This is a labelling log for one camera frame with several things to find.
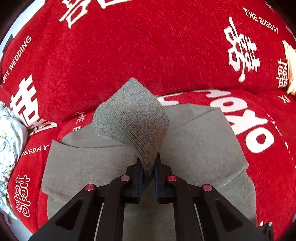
black object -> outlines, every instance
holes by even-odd
[[[154,167],[157,201],[174,204],[177,241],[273,241],[271,222],[256,228],[211,185],[198,187],[173,176],[159,154]],[[86,185],[29,241],[93,241],[103,203],[95,240],[122,241],[125,203],[140,202],[144,179],[138,159],[110,184]]]

triangular cutout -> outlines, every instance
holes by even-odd
[[[56,225],[60,226],[66,230],[72,230],[75,226],[78,214],[82,207],[83,200],[78,200],[69,210],[68,212],[62,216],[57,222]]]
[[[220,200],[216,200],[215,203],[226,232],[231,232],[243,225]]]

red bedding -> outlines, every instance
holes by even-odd
[[[47,0],[1,60],[1,100],[33,129],[9,182],[13,210],[31,232],[44,224],[51,140],[90,123],[135,77],[155,95],[232,89],[165,100],[222,108],[250,164],[258,225],[272,221],[278,239],[296,212],[295,103],[278,90],[287,85],[282,40],[296,48],[261,0]]]

